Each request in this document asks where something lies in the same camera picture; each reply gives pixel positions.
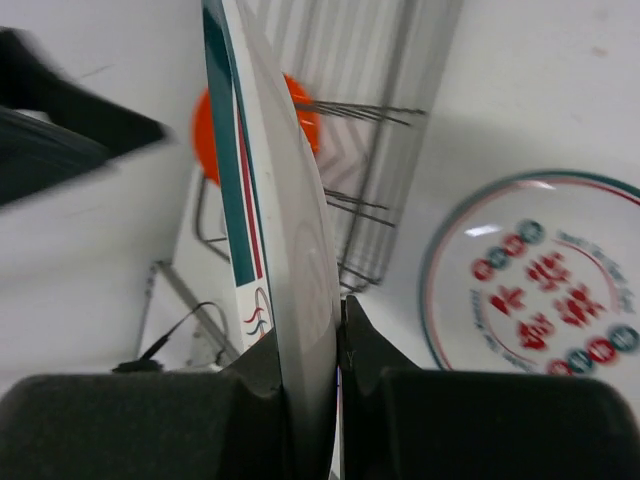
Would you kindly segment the white plate teal rim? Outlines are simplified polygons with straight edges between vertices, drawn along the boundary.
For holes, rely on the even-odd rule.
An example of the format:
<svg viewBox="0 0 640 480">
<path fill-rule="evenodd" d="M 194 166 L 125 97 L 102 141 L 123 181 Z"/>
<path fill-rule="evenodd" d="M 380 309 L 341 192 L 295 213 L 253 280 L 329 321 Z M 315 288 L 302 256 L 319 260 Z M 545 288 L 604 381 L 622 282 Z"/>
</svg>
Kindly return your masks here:
<svg viewBox="0 0 640 480">
<path fill-rule="evenodd" d="M 284 74 L 242 1 L 202 5 L 217 165 L 238 313 L 272 322 L 295 475 L 330 470 L 340 294 L 316 160 Z"/>
</svg>

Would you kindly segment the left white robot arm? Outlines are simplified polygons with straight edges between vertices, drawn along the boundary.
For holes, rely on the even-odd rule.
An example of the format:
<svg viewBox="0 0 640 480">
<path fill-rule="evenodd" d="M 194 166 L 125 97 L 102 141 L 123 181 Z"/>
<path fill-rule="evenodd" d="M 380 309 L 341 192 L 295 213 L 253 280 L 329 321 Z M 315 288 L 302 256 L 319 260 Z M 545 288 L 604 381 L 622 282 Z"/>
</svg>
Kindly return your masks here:
<svg viewBox="0 0 640 480">
<path fill-rule="evenodd" d="M 164 141 L 166 127 L 55 73 L 22 31 L 1 29 L 1 205 Z"/>
</svg>

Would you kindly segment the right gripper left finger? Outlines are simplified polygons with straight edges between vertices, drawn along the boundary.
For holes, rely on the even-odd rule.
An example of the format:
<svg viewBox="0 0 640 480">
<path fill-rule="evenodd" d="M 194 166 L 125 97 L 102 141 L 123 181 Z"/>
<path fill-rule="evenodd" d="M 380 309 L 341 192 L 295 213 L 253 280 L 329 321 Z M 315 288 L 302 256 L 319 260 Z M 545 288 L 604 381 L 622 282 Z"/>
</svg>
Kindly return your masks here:
<svg viewBox="0 0 640 480">
<path fill-rule="evenodd" d="M 232 382 L 221 479 L 289 479 L 289 432 L 276 334 L 270 331 L 226 367 Z"/>
</svg>

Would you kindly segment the white plate grey rim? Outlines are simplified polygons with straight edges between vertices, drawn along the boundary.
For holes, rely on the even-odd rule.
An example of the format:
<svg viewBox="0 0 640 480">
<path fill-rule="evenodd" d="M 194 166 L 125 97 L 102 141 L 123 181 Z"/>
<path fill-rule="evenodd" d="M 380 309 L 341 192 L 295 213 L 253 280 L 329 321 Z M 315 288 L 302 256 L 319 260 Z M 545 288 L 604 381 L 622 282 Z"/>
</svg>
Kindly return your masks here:
<svg viewBox="0 0 640 480">
<path fill-rule="evenodd" d="M 419 308 L 444 370 L 592 376 L 639 371 L 639 190 L 534 171 L 463 200 L 423 258 Z"/>
</svg>

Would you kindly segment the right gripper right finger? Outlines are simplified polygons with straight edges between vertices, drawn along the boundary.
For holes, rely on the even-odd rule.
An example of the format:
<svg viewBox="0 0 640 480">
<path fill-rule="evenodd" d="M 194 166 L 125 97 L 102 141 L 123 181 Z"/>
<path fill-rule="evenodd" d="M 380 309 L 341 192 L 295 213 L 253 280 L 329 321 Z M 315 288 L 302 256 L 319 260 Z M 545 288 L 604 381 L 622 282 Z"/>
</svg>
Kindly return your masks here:
<svg viewBox="0 0 640 480">
<path fill-rule="evenodd" d="M 375 329 L 357 297 L 341 301 L 341 315 L 337 331 L 341 477 L 394 479 L 383 373 L 417 365 Z"/>
</svg>

